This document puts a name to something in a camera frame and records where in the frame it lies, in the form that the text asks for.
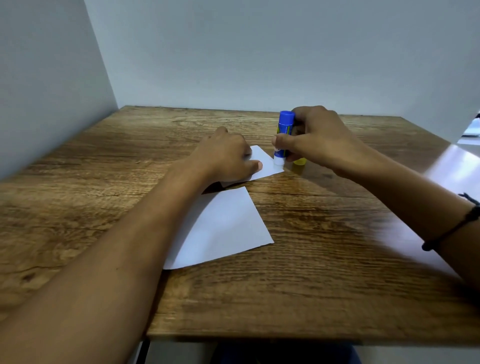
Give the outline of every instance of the hand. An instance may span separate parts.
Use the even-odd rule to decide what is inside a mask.
[[[288,162],[305,157],[341,177],[348,177],[371,154],[372,149],[345,126],[335,111],[323,106],[301,106],[293,112],[294,135],[277,134],[272,138],[275,148],[292,153],[287,157]]]
[[[262,169],[258,160],[244,160],[252,153],[241,134],[229,133],[220,126],[203,138],[187,161],[206,173],[208,184],[242,180]]]

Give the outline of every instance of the paper piece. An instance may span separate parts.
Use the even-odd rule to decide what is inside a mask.
[[[163,268],[192,266],[271,243],[245,187],[203,194],[185,217]]]
[[[251,175],[250,177],[244,180],[235,181],[235,182],[221,182],[222,186],[227,187],[234,183],[253,181],[259,178],[271,176],[272,174],[283,172],[283,166],[274,164],[273,158],[270,157],[268,154],[266,154],[264,150],[261,149],[259,146],[252,146],[252,154],[249,155],[246,158],[246,160],[250,160],[250,159],[261,161],[264,165],[262,170],[258,171],[257,173],[254,173],[253,175]]]

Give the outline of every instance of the wooden tabletop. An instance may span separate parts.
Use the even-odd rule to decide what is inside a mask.
[[[342,119],[395,160],[480,196],[472,154],[402,118]],[[225,125],[272,155],[277,120],[268,112],[123,107],[0,183],[1,318],[202,136]],[[244,185],[275,244],[165,272],[150,336],[480,344],[475,295],[365,189],[310,162]]]

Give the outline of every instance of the person's right arm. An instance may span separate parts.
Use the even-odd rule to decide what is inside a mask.
[[[277,134],[272,144],[332,169],[378,197],[423,240],[456,226],[473,204],[358,139],[337,113],[322,106],[293,110],[300,135]],[[480,290],[480,220],[442,240],[436,252],[471,286]]]

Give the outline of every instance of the white glue stick tip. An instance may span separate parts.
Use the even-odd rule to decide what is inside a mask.
[[[283,166],[285,164],[286,158],[273,156],[273,163],[278,166]]]

